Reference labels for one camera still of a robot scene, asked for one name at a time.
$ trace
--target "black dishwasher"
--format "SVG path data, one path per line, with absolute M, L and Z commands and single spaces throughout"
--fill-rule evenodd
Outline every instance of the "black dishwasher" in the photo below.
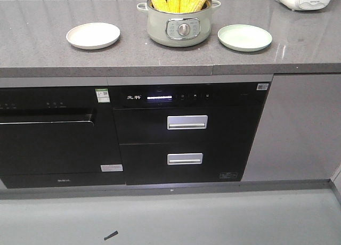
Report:
M 125 184 L 107 88 L 0 89 L 7 188 Z
M 268 86 L 109 87 L 126 184 L 240 181 Z

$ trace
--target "gray floor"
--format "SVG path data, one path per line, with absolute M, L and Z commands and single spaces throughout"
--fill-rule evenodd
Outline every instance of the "gray floor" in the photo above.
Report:
M 0 244 L 340 245 L 341 206 L 330 189 L 0 200 Z

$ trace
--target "white plate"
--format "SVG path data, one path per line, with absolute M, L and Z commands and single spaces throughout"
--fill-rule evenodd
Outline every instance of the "white plate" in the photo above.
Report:
M 105 48 L 117 41 L 120 30 L 113 24 L 95 22 L 72 28 L 66 40 L 74 47 L 95 50 Z
M 241 52 L 262 50 L 272 41 L 272 36 L 266 30 L 243 24 L 221 28 L 218 32 L 218 38 L 226 47 Z

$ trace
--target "control knob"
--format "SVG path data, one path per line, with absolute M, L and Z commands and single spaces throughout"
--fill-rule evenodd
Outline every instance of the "control knob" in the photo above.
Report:
M 190 26 L 188 26 L 188 24 L 184 23 L 181 24 L 178 29 L 177 32 L 179 33 L 179 35 L 181 36 L 186 36 L 190 33 Z

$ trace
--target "pot handle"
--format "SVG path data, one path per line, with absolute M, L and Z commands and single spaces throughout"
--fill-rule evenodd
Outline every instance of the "pot handle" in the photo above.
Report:
M 143 13 L 148 13 L 147 3 L 139 3 L 136 6 L 137 10 Z
M 217 0 L 212 0 L 212 10 L 215 12 L 220 6 L 222 5 L 221 2 Z

